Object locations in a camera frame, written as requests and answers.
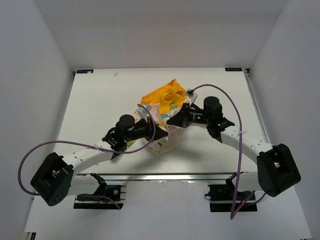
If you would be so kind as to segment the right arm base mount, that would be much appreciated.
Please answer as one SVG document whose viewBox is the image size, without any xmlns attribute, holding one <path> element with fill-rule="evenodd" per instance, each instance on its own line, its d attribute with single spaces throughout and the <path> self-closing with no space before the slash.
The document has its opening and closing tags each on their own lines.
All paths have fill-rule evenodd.
<svg viewBox="0 0 320 240">
<path fill-rule="evenodd" d="M 211 213 L 230 213 L 232 210 L 233 191 L 227 190 L 226 184 L 208 185 L 208 193 L 204 198 L 209 201 Z M 239 210 L 239 212 L 257 212 L 256 196 L 253 195 L 250 200 Z"/>
</svg>

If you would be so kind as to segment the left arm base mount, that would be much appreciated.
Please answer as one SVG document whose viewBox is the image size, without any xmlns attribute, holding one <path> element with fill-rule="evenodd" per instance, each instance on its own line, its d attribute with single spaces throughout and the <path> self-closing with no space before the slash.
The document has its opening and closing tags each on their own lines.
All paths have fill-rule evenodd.
<svg viewBox="0 0 320 240">
<path fill-rule="evenodd" d="M 73 208 L 76 210 L 121 210 L 126 199 L 127 186 L 104 184 L 93 194 L 77 195 Z"/>
</svg>

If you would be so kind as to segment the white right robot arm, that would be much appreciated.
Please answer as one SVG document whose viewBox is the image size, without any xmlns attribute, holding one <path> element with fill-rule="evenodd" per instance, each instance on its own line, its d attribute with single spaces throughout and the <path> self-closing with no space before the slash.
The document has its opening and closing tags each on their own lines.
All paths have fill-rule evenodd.
<svg viewBox="0 0 320 240">
<path fill-rule="evenodd" d="M 205 125 L 213 139 L 238 150 L 240 155 L 256 164 L 256 171 L 240 172 L 226 180 L 226 195 L 233 200 L 245 191 L 262 191 L 270 197 L 276 197 L 301 181 L 289 147 L 282 143 L 272 145 L 262 142 L 241 132 L 223 116 L 223 107 L 217 97 L 206 97 L 203 108 L 184 103 L 180 111 L 166 123 L 182 128 L 190 124 Z"/>
</svg>

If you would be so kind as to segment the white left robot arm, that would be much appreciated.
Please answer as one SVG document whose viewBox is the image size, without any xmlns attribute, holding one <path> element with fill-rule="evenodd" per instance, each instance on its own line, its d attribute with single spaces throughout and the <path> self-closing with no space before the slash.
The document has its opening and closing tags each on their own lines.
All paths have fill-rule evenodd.
<svg viewBox="0 0 320 240">
<path fill-rule="evenodd" d="M 49 206 L 55 206 L 71 195 L 99 200 L 106 196 L 107 183 L 97 173 L 82 175 L 81 172 L 122 155 L 130 142 L 138 139 L 156 141 L 167 136 L 168 132 L 154 124 L 150 117 L 135 121 L 132 115 L 125 114 L 93 147 L 66 155 L 50 153 L 30 184 Z"/>
</svg>

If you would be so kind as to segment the cream dinosaur print baby jacket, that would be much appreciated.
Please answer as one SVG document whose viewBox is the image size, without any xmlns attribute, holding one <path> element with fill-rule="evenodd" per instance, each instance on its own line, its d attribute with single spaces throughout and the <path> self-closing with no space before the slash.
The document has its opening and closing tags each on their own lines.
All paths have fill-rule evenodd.
<svg viewBox="0 0 320 240">
<path fill-rule="evenodd" d="M 168 133 L 148 145 L 155 154 L 162 155 L 178 146 L 183 128 L 168 125 L 167 121 L 178 114 L 184 103 L 191 105 L 196 99 L 197 96 L 187 95 L 176 79 L 141 98 L 140 104 L 151 113 L 156 126 Z"/>
</svg>

